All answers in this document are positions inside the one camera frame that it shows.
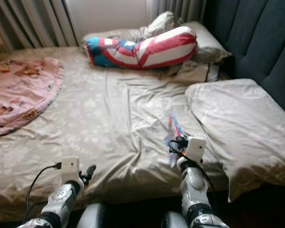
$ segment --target mattress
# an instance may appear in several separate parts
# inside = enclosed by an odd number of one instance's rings
[[[0,137],[0,221],[22,219],[26,192],[44,167],[76,155],[81,170],[97,165],[78,199],[121,203],[180,194],[180,172],[170,168],[163,139],[173,110],[184,131],[204,135],[184,92],[161,71],[92,66],[76,47],[28,49],[12,59],[54,57],[64,63],[65,82],[56,100],[37,119]],[[203,167],[216,189],[228,180],[207,142]],[[57,170],[45,171],[31,202],[47,199],[61,184]]]

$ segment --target headboard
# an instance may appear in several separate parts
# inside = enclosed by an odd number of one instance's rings
[[[208,0],[204,24],[234,55],[229,76],[255,80],[285,110],[285,0]]]

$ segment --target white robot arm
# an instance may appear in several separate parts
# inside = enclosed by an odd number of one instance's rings
[[[184,153],[184,157],[177,160],[177,167],[181,171],[182,182],[182,213],[190,228],[229,228],[216,216],[207,197],[208,182],[204,177],[199,163],[205,148],[205,141],[201,138],[179,137],[175,143],[177,153]]]
[[[90,166],[87,173],[82,175],[79,171],[78,157],[65,157],[61,161],[62,185],[53,192],[47,205],[37,218],[33,218],[19,228],[65,228],[75,201],[81,196],[84,185],[92,178],[96,166]]]

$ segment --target beige bed sheet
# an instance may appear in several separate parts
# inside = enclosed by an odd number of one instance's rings
[[[204,134],[184,96],[188,85],[171,82],[160,71],[91,66],[76,47],[24,50],[12,56],[30,57],[62,61],[65,83],[36,120],[0,137],[0,221],[21,220],[36,174],[70,155],[80,158],[82,171],[97,165],[78,207],[180,193],[180,173],[169,167],[163,139],[172,109],[187,133]],[[204,167],[217,189],[228,188],[209,151]],[[59,184],[59,171],[46,171],[35,184],[31,202],[46,200]]]

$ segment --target black wire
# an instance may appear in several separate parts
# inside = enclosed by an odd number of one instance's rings
[[[22,220],[22,224],[27,222],[27,216],[29,215],[30,210],[33,209],[33,207],[38,206],[38,205],[42,205],[42,204],[46,204],[48,203],[47,201],[44,202],[39,202],[39,203],[34,203],[33,205],[31,205],[25,212],[24,216],[23,216],[23,220]]]
[[[26,196],[26,205],[25,205],[25,212],[27,212],[27,210],[29,209],[29,195],[30,195],[30,192],[32,191],[32,188],[35,184],[35,182],[37,181],[38,177],[42,174],[42,172],[44,170],[47,170],[47,169],[50,169],[50,168],[55,168],[56,165],[51,165],[51,166],[47,166],[45,167],[44,169],[42,169],[38,174],[37,176],[35,177],[35,179],[33,180],[32,184],[30,185],[29,189],[28,189],[28,192],[27,192],[27,196]]]
[[[179,146],[178,149],[176,149],[176,148],[174,148],[173,146],[171,146],[171,143],[176,143],[176,144],[178,144],[178,146]],[[203,174],[203,176],[205,177],[205,179],[207,180],[207,182],[209,183],[209,185],[210,185],[210,187],[211,187],[211,189],[212,189],[212,193],[213,193],[213,206],[214,206],[213,208],[214,208],[214,210],[217,210],[216,192],[215,192],[214,186],[213,186],[213,184],[212,184],[210,178],[208,177],[208,175],[206,174],[206,172],[203,170],[203,168],[202,168],[196,161],[194,161],[194,160],[192,160],[191,158],[187,157],[186,155],[182,154],[182,152],[185,151],[185,149],[184,149],[183,146],[180,145],[180,142],[179,142],[179,141],[177,141],[177,140],[170,140],[170,141],[168,142],[168,145],[169,145],[169,147],[170,147],[169,152],[176,153],[176,154],[178,154],[179,156],[181,156],[181,157],[187,159],[188,161],[192,162],[192,163],[194,164],[194,166],[195,166],[196,168],[198,168],[198,169],[201,171],[201,173]]]

